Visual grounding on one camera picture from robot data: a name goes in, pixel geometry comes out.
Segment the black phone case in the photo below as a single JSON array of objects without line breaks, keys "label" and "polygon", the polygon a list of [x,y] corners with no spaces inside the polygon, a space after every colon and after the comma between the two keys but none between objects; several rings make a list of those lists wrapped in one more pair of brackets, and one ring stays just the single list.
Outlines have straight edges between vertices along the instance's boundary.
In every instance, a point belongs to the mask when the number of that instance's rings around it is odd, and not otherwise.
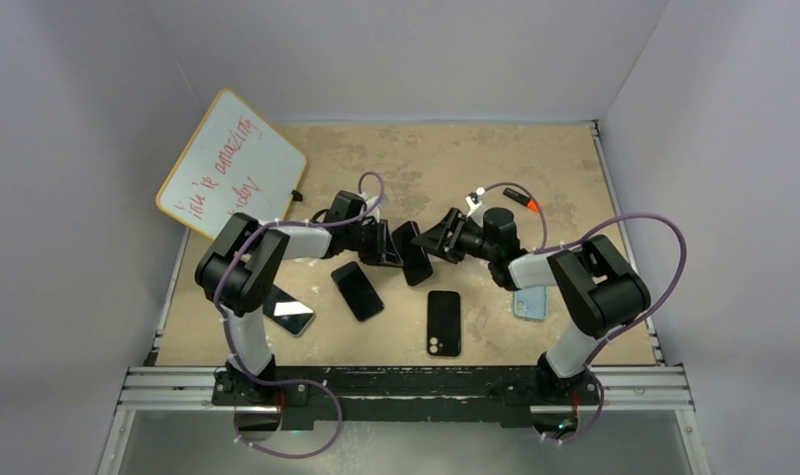
[{"label": "black phone case", "polygon": [[392,239],[403,260],[403,275],[406,284],[417,286],[433,276],[434,270],[427,253],[413,239],[420,234],[418,224],[407,221],[393,233]]},{"label": "black phone case", "polygon": [[461,354],[461,301],[454,291],[431,291],[427,302],[427,352],[437,357]]}]

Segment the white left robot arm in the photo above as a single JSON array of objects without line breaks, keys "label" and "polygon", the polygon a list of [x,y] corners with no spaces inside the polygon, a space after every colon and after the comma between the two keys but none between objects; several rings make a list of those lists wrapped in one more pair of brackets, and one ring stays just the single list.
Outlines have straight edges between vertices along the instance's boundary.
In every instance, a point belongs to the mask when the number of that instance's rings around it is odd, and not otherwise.
[{"label": "white left robot arm", "polygon": [[241,374],[237,391],[250,404],[266,403],[275,386],[288,383],[274,378],[261,311],[283,261],[351,251],[365,265],[403,265],[378,204],[377,198],[341,191],[318,222],[264,222],[236,213],[202,257],[195,282],[220,313],[228,363]]}]

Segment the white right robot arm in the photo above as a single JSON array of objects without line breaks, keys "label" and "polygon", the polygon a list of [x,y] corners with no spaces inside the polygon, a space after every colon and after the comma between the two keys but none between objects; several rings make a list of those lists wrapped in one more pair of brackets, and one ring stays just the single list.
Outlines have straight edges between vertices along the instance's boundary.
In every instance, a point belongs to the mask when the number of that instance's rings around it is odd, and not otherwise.
[{"label": "white right robot arm", "polygon": [[573,392],[590,354],[610,331],[631,323],[651,304],[647,285],[606,236],[531,253],[522,247],[514,215],[505,208],[486,210],[479,222],[452,208],[412,243],[453,264],[468,255],[486,261],[492,280],[507,291],[557,287],[569,322],[536,370],[538,393],[551,403]]}]

